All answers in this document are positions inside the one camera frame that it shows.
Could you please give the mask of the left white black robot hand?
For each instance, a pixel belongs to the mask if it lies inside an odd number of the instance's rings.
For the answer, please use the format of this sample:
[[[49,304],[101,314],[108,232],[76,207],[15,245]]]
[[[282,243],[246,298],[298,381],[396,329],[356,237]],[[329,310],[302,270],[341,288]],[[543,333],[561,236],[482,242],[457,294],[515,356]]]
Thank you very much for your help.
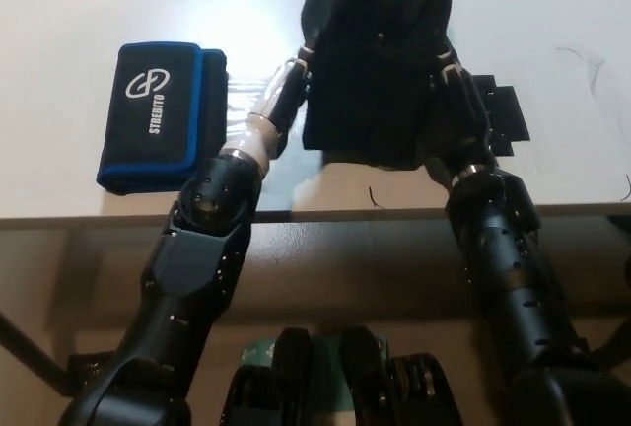
[[[298,109],[306,99],[313,56],[313,48],[302,45],[293,57],[285,60],[273,73],[250,112],[265,118],[275,128],[277,142],[271,146],[272,160],[285,150]]]

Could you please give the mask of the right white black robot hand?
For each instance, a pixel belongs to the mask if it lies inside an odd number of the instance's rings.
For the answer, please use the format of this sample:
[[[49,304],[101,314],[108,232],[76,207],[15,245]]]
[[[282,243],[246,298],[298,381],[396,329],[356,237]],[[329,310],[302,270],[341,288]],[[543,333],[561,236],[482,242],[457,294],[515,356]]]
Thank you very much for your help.
[[[426,147],[451,178],[474,166],[497,165],[490,146],[490,124],[471,74],[448,40],[436,56],[437,103],[428,121]]]

